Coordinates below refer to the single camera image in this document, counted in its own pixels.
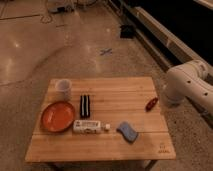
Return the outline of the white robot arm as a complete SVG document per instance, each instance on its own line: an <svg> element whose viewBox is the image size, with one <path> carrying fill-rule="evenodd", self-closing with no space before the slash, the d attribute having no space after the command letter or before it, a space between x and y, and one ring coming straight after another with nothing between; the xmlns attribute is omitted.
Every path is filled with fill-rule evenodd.
<svg viewBox="0 0 213 171"><path fill-rule="evenodd" d="M187 97L213 114L213 85L205 81L208 73L208 66L201 60L170 68L166 72L162 102L166 106L177 106Z"/></svg>

